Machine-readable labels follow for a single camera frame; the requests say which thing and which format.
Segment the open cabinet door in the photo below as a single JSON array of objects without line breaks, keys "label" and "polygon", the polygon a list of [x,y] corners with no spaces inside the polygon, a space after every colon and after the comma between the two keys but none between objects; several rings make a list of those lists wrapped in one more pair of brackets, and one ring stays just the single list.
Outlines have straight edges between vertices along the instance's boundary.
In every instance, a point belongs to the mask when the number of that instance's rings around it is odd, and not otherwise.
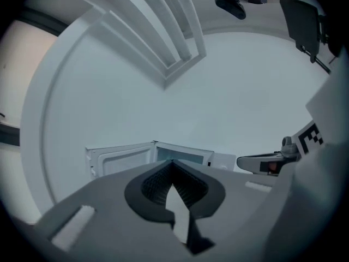
[{"label": "open cabinet door", "polygon": [[154,143],[86,148],[86,150],[87,169],[91,172],[92,179],[94,179],[152,162]]}]

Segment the white cabinet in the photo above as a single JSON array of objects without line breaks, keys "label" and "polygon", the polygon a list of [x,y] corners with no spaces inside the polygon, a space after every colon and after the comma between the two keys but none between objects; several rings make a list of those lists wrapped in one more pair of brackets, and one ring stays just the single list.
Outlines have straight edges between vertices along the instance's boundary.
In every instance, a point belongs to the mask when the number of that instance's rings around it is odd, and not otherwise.
[{"label": "white cabinet", "polygon": [[184,159],[214,168],[233,170],[235,158],[232,154],[158,141],[117,147],[86,147],[86,167],[92,179],[170,159]]}]

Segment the black cable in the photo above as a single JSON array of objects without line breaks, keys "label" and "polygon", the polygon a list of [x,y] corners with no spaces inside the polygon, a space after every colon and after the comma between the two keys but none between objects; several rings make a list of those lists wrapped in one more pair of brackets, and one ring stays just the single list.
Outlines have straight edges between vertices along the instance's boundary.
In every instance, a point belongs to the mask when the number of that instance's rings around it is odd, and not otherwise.
[{"label": "black cable", "polygon": [[[310,56],[310,53],[307,52],[306,50],[303,50],[303,52],[304,52],[306,55]],[[325,64],[323,64],[317,57],[315,57],[315,62],[316,62],[322,69],[324,69],[325,72],[326,72],[327,74],[330,74],[330,73],[331,73],[331,70],[330,70]]]},{"label": "black cable", "polygon": [[331,65],[331,63],[336,59],[337,57],[333,57],[332,60],[330,62],[328,62],[328,64]]}]

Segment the white panel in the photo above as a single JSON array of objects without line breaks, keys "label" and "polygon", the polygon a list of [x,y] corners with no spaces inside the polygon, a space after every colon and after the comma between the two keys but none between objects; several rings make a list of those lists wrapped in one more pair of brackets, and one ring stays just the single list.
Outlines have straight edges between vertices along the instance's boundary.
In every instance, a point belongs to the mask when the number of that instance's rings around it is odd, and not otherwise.
[{"label": "white panel", "polygon": [[250,181],[246,182],[245,186],[249,187],[249,188],[252,188],[252,189],[255,189],[255,190],[262,191],[262,192],[267,192],[267,193],[269,193],[272,190],[272,188],[273,188],[271,186],[265,186],[263,184],[250,182]]},{"label": "white panel", "polygon": [[81,206],[78,212],[52,238],[51,242],[65,252],[70,251],[95,213],[94,208]]},{"label": "white panel", "polygon": [[166,4],[169,5],[174,17],[176,18],[182,32],[190,30],[188,21],[184,15],[182,7],[179,4],[178,0],[165,0]]},{"label": "white panel", "polygon": [[98,157],[99,176],[132,169],[151,161],[152,147],[141,147],[134,150],[102,154]]},{"label": "white panel", "polygon": [[165,0],[145,1],[155,12],[161,23],[164,25],[181,59],[184,61],[191,59],[191,54],[188,45],[185,42],[182,31],[180,30],[180,27]]},{"label": "white panel", "polygon": [[211,167],[234,170],[236,156],[233,154],[214,153],[212,155]]},{"label": "white panel", "polygon": [[134,32],[125,22],[123,22],[116,14],[109,12],[103,16],[103,23],[110,26],[110,29],[115,35],[120,35],[122,38],[143,55],[151,65],[157,68],[160,76],[166,73],[166,66],[155,55],[155,53],[146,45],[146,43]]},{"label": "white panel", "polygon": [[174,213],[173,233],[182,243],[186,243],[189,229],[189,210],[173,185],[167,194],[166,209]]},{"label": "white panel", "polygon": [[26,0],[24,5],[50,15],[67,25],[73,23],[92,7],[84,0]]},{"label": "white panel", "polygon": [[150,8],[150,6],[147,4],[145,0],[130,0],[132,3],[142,11],[142,14],[147,18],[147,20],[150,21],[150,23],[153,25],[157,33],[162,37],[165,44],[170,49],[171,53],[173,54],[175,60],[179,60],[179,54],[176,50],[175,45],[173,44],[168,32],[166,31],[165,27],[155,14],[155,12]]},{"label": "white panel", "polygon": [[186,19],[190,25],[192,34],[195,39],[195,43],[197,46],[198,54],[202,57],[206,56],[206,48],[203,40],[202,29],[200,26],[200,22],[198,20],[194,5],[192,0],[179,0],[179,5],[182,7],[182,10],[185,13]]},{"label": "white panel", "polygon": [[138,8],[131,0],[85,0],[88,3],[101,7],[105,11],[112,11],[132,28],[142,40],[157,54],[167,66],[176,62],[170,49],[160,36],[154,25],[151,24],[144,9]]},{"label": "white panel", "polygon": [[191,148],[191,147],[185,147],[185,146],[178,146],[178,145],[171,145],[171,144],[165,144],[163,142],[156,142],[155,143],[155,154],[154,154],[154,162],[157,161],[158,157],[158,150],[160,148],[166,148],[171,151],[178,151],[178,152],[184,152],[187,154],[193,154],[197,156],[202,156],[203,165],[207,165],[209,158],[211,157],[213,151],[205,151],[205,150],[199,150],[197,148]]},{"label": "white panel", "polygon": [[194,65],[198,64],[200,60],[202,60],[203,57],[201,55],[197,55],[194,58],[192,58],[189,61],[183,62],[178,62],[182,64],[179,66],[177,63],[172,65],[168,70],[167,70],[167,81],[165,83],[165,89],[168,88],[171,84],[173,84],[180,76],[182,76],[185,72],[187,72],[190,68],[192,68]]},{"label": "white panel", "polygon": [[21,117],[21,158],[25,165],[23,170],[26,180],[41,213],[45,213],[56,202],[47,178],[46,149],[43,146],[47,103],[57,75],[69,54],[90,25],[100,17],[101,12],[91,9],[59,36],[40,62],[25,97]]},{"label": "white panel", "polygon": [[132,169],[152,162],[154,143],[116,146],[86,147],[86,167],[92,178]]},{"label": "white panel", "polygon": [[342,49],[328,80],[306,105],[325,143],[349,140],[348,62],[348,53]]},{"label": "white panel", "polygon": [[[105,47],[108,47],[112,50],[112,55],[118,56],[121,59],[124,59],[125,62],[129,62],[135,69],[138,69],[142,75],[145,75],[152,83],[156,84],[164,89],[165,78],[163,73],[155,66],[147,57],[151,57],[151,51],[149,48],[142,44],[142,41],[137,38],[131,31],[128,35],[121,35],[121,32],[118,32],[117,29],[122,31],[122,28],[119,27],[116,29],[116,24],[113,24],[113,27],[102,22],[96,24],[96,26],[91,27],[89,30],[89,36],[96,39],[98,42],[103,43]],[[137,48],[147,50],[148,54],[141,53]]]}]

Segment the white wall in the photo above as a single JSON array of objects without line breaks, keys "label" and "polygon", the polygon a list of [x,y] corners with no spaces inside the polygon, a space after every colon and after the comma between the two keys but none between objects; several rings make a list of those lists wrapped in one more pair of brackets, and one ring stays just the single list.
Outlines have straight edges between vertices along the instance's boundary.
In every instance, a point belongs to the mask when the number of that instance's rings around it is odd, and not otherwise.
[{"label": "white wall", "polygon": [[327,75],[293,43],[251,33],[205,41],[207,57],[165,91],[110,42],[81,41],[45,119],[44,158],[58,201],[90,180],[87,145],[158,140],[242,156],[279,150],[311,120],[305,104]]},{"label": "white wall", "polygon": [[[0,112],[3,123],[19,127],[32,76],[57,37],[14,21],[0,42]],[[40,217],[29,191],[16,146],[0,144],[0,197],[10,213],[28,223]]]}]

